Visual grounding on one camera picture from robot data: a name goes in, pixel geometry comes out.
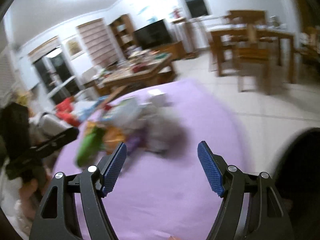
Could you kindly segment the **person left hand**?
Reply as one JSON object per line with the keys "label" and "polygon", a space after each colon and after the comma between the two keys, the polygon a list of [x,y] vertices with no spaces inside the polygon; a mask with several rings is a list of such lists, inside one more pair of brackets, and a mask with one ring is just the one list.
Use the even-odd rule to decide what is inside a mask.
{"label": "person left hand", "polygon": [[51,179],[52,177],[47,173],[44,186],[39,187],[38,180],[34,178],[27,183],[23,183],[22,187],[19,189],[22,212],[28,219],[34,220],[36,210],[41,202],[40,200],[34,200],[35,192],[39,190],[41,196],[43,196],[48,189]]}

